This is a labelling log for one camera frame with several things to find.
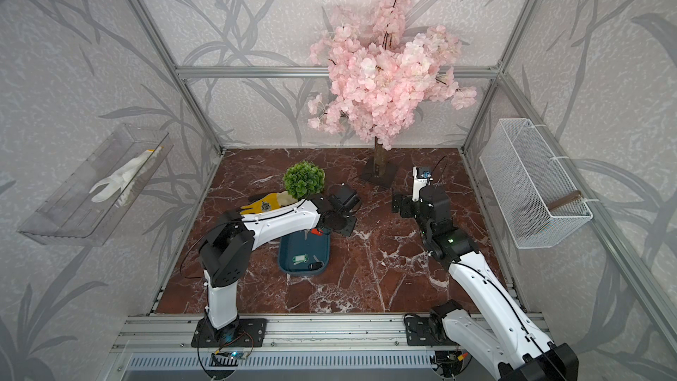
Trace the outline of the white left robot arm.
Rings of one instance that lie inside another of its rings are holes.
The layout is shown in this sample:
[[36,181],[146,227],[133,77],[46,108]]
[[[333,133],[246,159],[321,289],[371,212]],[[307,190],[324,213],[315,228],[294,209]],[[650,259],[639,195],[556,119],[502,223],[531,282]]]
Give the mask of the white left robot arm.
[[288,193],[271,193],[240,210],[224,213],[203,237],[199,257],[206,280],[206,324],[215,332],[236,329],[237,285],[246,274],[250,255],[258,247],[300,231],[321,230],[350,236],[361,200],[349,185],[328,197],[321,193],[295,200]]

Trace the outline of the key with black tag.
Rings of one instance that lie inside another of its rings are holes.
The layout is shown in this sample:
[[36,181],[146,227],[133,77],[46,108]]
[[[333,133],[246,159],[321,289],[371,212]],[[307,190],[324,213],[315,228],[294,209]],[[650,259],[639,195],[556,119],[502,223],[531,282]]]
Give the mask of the key with black tag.
[[308,267],[308,270],[311,271],[311,272],[317,272],[317,271],[321,271],[323,269],[324,269],[324,262],[322,262],[322,261],[317,261],[317,262],[311,263]]

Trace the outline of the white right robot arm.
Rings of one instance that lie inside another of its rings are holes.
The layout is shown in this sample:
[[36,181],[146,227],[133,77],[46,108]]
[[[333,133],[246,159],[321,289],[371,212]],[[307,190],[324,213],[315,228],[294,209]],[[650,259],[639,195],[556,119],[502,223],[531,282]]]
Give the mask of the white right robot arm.
[[573,349],[555,344],[510,296],[477,243],[452,221],[443,188],[427,185],[412,197],[394,194],[392,208],[417,222],[428,254],[458,282],[488,323],[487,328],[478,326],[450,300],[430,312],[437,340],[458,343],[497,380],[578,379]]

